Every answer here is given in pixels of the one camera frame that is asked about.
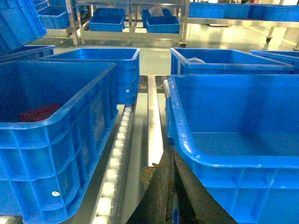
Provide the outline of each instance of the metal shelving rack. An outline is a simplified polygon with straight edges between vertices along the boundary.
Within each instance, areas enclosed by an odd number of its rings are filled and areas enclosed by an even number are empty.
[[[70,30],[72,31],[72,37],[74,41],[74,45],[78,46],[79,40],[78,35],[75,30],[77,30],[76,23],[73,19],[74,11],[73,5],[71,0],[66,0],[67,9],[71,21]],[[80,29],[80,38],[82,45],[85,45],[86,40],[114,40],[114,41],[154,41],[154,40],[168,40],[172,42],[179,43],[182,40],[182,26],[180,29],[179,34],[158,34],[158,33],[137,33],[137,23],[140,22],[138,19],[138,12],[142,9],[148,9],[153,6],[160,6],[164,8],[175,8],[177,9],[177,16],[178,11],[185,10],[185,2],[182,0],[153,0],[152,2],[148,3],[145,0],[77,0],[76,7],[78,6],[111,6],[116,4],[114,7],[123,7],[118,6],[118,4],[126,5],[128,10],[128,32],[99,32],[99,31],[90,31],[88,23],[82,21],[81,19],[78,20],[78,26]],[[77,10],[78,18],[81,18],[79,10]]]
[[[184,0],[185,10],[182,11],[182,42],[186,42],[187,27],[190,24],[217,24],[226,26],[250,26],[250,27],[271,27],[269,34],[266,36],[268,44],[272,39],[273,30],[278,28],[299,28],[299,22],[280,22],[280,21],[262,21],[262,20],[239,20],[239,19],[206,19],[206,18],[189,18],[190,0]],[[294,50],[299,50],[299,41]]]

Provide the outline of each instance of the metal guide rail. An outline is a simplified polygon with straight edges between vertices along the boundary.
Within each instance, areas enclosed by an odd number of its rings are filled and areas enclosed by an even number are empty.
[[[148,90],[148,167],[151,176],[146,192],[127,224],[171,224],[173,211],[184,224],[236,224],[235,220],[211,197],[174,148],[166,142],[161,125],[158,90],[163,86],[170,97],[168,81],[147,76]],[[119,126],[113,131],[98,168],[91,180],[80,210],[64,224],[123,224],[118,217],[124,186],[127,185],[127,165],[130,162],[133,122],[136,104],[126,105]],[[92,192],[90,188],[98,186]],[[20,217],[0,217],[0,224],[21,224]]]

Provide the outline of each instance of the metal post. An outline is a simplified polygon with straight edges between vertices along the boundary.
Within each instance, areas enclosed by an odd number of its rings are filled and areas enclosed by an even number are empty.
[[[158,164],[164,147],[155,76],[148,76],[148,166]]]
[[[284,3],[284,0],[279,1],[279,5],[282,5],[283,3]],[[274,31],[274,27],[271,27],[270,30],[269,30],[267,39],[266,39],[266,43],[269,43],[271,41],[271,39],[273,38],[272,37],[273,31]]]
[[[85,40],[84,40],[84,30],[83,30],[83,23],[82,23],[82,18],[81,18],[81,13],[80,10],[77,11],[77,17],[78,17],[78,22],[79,22],[79,29],[80,29],[80,35],[81,35],[81,43],[82,45],[85,45]]]
[[[293,49],[296,50],[296,51],[299,51],[299,36],[298,36],[297,45]]]
[[[78,34],[77,34],[77,26],[75,23],[75,17],[74,17],[74,6],[73,6],[73,2],[72,0],[65,0],[66,2],[66,8],[67,8],[67,12],[69,14],[69,19],[70,19],[70,23],[71,23],[71,31],[72,31],[72,38],[73,38],[73,42],[74,45],[77,47],[78,46]]]
[[[184,17],[183,17],[183,37],[182,37],[182,42],[186,41],[186,36],[187,36],[187,28],[188,28],[188,17],[189,17],[189,10],[190,10],[190,1],[189,0],[184,0],[185,1],[185,12],[184,12]]]

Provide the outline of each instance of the shelf leg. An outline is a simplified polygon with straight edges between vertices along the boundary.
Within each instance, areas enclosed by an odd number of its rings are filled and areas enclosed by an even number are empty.
[[[273,37],[272,37],[273,31],[274,31],[274,27],[271,27],[270,30],[269,30],[267,39],[266,39],[266,43],[267,43],[267,44],[268,44],[268,43],[271,41],[271,39],[273,38]]]
[[[71,23],[71,36],[73,38],[74,45],[78,46],[78,34],[77,34],[77,26],[75,23],[75,17],[74,17],[74,6],[72,0],[66,0],[66,8],[67,12],[69,14],[70,23]]]

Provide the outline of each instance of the plastic bin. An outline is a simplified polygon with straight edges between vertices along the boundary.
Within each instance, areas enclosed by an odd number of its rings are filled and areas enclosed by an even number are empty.
[[[191,63],[197,57],[205,63]],[[290,74],[294,66],[238,50],[171,48],[171,74]]]
[[[122,32],[125,28],[124,16],[93,16],[88,22],[91,31]]]
[[[147,18],[148,33],[178,34],[179,20],[176,16],[159,16]]]
[[[124,8],[97,8],[93,15],[101,16],[125,16],[126,11]]]
[[[34,0],[33,2],[36,6],[37,11],[46,8],[48,6],[48,1],[45,0]]]
[[[266,21],[299,21],[299,6],[268,5],[263,19]]]
[[[1,0],[0,1],[0,10],[10,9],[10,8],[21,8],[27,6],[34,6],[32,0]]]
[[[254,55],[294,65],[295,74],[299,74],[299,52],[297,51],[251,50],[250,52]]]
[[[57,224],[77,212],[117,115],[114,66],[0,65],[1,215]],[[63,106],[48,119],[18,122],[22,112],[52,103]]]
[[[170,76],[175,149],[239,224],[299,221],[299,76]]]
[[[162,8],[164,16],[172,16],[172,13],[169,9],[167,8]],[[150,17],[150,12],[148,9],[144,9],[141,12],[141,18],[142,18],[142,23],[143,23],[143,28],[147,27],[147,18]]]
[[[65,0],[50,0],[50,5],[52,6],[66,6]]]
[[[37,40],[47,34],[36,13],[35,6],[3,9],[0,1],[0,55]]]
[[[135,48],[81,48],[42,59],[117,63],[117,104],[130,105],[135,103],[139,91],[139,52]]]
[[[10,54],[0,56],[0,63],[15,60],[35,60],[54,54],[55,45],[23,46]]]
[[[47,29],[66,29],[70,19],[65,7],[48,6],[38,11],[39,17]]]
[[[189,17],[223,19],[226,4],[190,3]]]
[[[247,19],[251,5],[225,4],[224,18]]]
[[[263,20],[263,15],[267,6],[268,5],[266,4],[252,4],[248,18],[252,20]]]

